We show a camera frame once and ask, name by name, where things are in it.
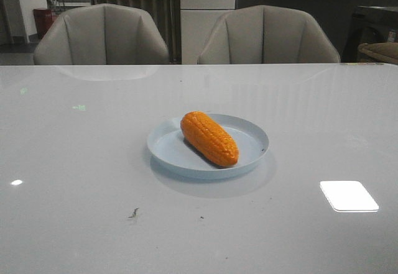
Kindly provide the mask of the grey padded chair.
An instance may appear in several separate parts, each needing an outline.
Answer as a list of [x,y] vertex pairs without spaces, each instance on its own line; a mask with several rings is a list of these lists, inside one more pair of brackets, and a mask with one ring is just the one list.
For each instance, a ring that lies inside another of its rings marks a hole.
[[169,51],[147,11],[97,4],[60,14],[33,60],[35,65],[166,65]]
[[340,55],[310,14],[260,5],[219,17],[197,62],[201,65],[338,63]]

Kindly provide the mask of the brown cushioned seat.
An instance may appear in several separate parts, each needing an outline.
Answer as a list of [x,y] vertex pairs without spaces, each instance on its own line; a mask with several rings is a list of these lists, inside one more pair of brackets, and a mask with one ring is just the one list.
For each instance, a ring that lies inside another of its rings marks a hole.
[[397,42],[362,43],[358,46],[357,59],[363,63],[397,64]]

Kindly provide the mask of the small debris scrap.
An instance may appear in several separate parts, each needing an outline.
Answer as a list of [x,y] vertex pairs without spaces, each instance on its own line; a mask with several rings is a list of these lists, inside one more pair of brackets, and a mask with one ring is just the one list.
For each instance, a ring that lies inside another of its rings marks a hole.
[[138,211],[139,211],[139,208],[135,208],[135,209],[133,210],[132,214],[131,214],[130,216],[128,216],[127,218],[128,218],[128,219],[134,219],[134,218],[136,218],[137,215],[138,215]]

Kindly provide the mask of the grey padded chair left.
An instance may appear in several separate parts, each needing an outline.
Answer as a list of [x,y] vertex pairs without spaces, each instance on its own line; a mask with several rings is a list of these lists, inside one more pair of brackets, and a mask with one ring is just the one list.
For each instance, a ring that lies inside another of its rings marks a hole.
[[60,14],[33,60],[35,65],[166,65],[169,51],[147,11],[97,4]]

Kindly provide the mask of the grey padded chair right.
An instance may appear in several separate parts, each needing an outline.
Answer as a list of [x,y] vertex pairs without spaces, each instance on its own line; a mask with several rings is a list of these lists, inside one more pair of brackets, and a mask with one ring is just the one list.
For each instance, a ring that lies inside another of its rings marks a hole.
[[310,14],[260,5],[219,17],[197,62],[201,65],[338,63],[340,55]]

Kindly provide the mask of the dark counter with white top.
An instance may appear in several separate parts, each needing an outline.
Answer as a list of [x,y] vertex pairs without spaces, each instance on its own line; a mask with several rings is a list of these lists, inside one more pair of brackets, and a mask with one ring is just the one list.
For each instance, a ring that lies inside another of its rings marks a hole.
[[397,37],[397,0],[236,0],[235,7],[256,5],[309,13],[321,25],[343,62],[357,61],[361,43]]

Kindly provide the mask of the coloured sticker strip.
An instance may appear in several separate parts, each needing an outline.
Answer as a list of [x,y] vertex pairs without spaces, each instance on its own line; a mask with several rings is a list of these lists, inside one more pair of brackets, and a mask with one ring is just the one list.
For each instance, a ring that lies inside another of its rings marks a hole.
[[365,66],[365,65],[384,65],[384,63],[380,62],[350,62],[350,63],[340,63],[340,65],[348,65],[348,66]]

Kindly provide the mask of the orange toy corn cob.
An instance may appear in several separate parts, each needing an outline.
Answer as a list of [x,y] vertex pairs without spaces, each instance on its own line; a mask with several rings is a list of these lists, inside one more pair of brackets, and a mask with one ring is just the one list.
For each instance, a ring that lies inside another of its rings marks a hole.
[[180,121],[180,128],[185,139],[210,162],[220,167],[238,163],[239,149],[235,140],[204,112],[187,113]]

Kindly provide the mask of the white cabinet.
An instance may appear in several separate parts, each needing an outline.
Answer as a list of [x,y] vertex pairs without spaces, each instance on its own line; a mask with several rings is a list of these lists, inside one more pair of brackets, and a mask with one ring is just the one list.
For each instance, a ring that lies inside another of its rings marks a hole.
[[180,0],[182,64],[196,64],[212,27],[235,0]]

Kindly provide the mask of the red bin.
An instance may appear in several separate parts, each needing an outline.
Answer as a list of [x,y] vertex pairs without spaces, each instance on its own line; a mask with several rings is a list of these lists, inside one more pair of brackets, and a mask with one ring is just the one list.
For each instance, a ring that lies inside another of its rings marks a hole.
[[37,29],[37,36],[42,39],[47,33],[49,28],[57,19],[58,15],[51,9],[37,8],[33,10],[33,15],[35,19],[35,26]]

